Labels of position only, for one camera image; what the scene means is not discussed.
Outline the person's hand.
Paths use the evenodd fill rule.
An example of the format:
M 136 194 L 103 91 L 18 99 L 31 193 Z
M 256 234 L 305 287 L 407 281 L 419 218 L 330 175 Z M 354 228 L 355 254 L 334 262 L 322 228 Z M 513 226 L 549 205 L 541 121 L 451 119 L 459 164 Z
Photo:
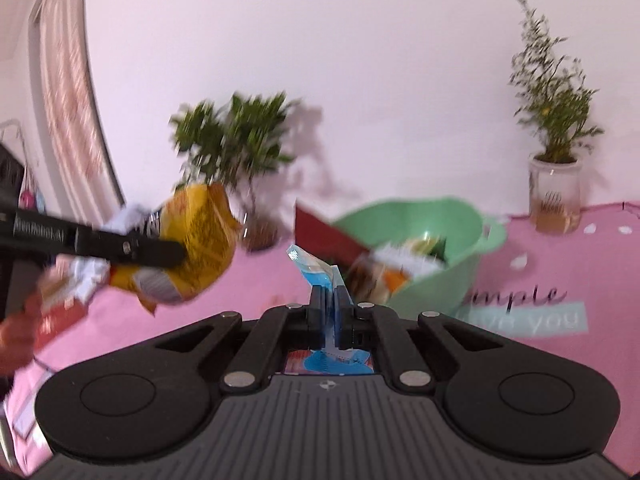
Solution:
M 11 376 L 32 362 L 40 325 L 42 296 L 33 292 L 21 312 L 9 315 L 1 322 L 0 373 Z

